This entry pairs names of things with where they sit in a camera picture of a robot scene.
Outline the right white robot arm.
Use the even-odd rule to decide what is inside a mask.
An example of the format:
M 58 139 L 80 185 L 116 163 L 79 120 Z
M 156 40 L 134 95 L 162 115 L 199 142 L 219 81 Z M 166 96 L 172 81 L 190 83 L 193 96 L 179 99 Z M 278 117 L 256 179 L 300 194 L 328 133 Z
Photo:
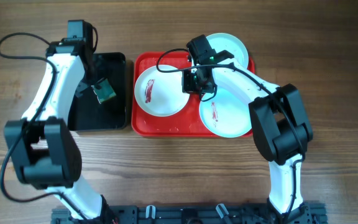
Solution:
M 269 83 L 244 68 L 228 51 L 190 54 L 183 69 L 186 92 L 226 90 L 247 107 L 256 148 L 269 163 L 272 210 L 282 218 L 301 207 L 300 169 L 313 131 L 300 92 Z

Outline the green yellow sponge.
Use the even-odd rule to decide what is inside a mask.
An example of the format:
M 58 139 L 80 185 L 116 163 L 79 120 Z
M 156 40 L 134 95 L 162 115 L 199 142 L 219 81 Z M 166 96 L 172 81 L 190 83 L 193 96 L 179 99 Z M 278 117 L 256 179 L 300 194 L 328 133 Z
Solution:
M 103 104 L 106 101 L 116 96 L 116 92 L 112 88 L 107 78 L 103 78 L 99 80 L 96 84 L 92 85 L 91 87 L 99 101 L 99 104 Z

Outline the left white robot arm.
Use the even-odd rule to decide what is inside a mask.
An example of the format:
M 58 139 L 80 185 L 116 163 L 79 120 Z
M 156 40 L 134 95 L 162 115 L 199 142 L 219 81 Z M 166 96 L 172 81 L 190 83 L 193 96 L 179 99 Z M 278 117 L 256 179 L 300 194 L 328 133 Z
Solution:
M 93 40 L 72 37 L 48 45 L 46 70 L 37 94 L 21 119 L 8 121 L 4 137 L 8 152 L 0 171 L 0 189 L 9 200 L 32 202 L 50 195 L 61 201 L 77 223 L 114 223 L 114 212 L 81 175 L 81 153 L 67 126 L 78 84 L 93 73 Z M 4 178 L 11 161 L 22 184 L 43 194 L 15 198 Z

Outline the mint plate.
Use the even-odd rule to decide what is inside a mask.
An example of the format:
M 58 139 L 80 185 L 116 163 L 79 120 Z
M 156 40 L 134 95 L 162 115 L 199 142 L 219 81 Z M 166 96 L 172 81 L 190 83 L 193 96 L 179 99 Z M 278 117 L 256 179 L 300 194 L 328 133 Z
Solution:
M 248 106 L 223 88 L 202 96 L 199 115 L 207 130 L 223 138 L 237 138 L 252 129 Z
M 227 50 L 244 67 L 248 68 L 249 54 L 241 40 L 236 36 L 227 33 L 210 34 L 207 37 L 210 46 L 216 51 Z

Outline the white plate red stain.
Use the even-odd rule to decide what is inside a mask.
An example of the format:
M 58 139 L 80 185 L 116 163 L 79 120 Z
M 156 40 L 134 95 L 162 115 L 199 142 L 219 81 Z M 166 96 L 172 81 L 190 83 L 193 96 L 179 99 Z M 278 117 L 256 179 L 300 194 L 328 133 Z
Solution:
M 147 114 L 167 117 L 182 110 L 189 98 L 182 92 L 182 72 L 163 73 L 156 66 L 144 70 L 135 82 L 136 103 Z

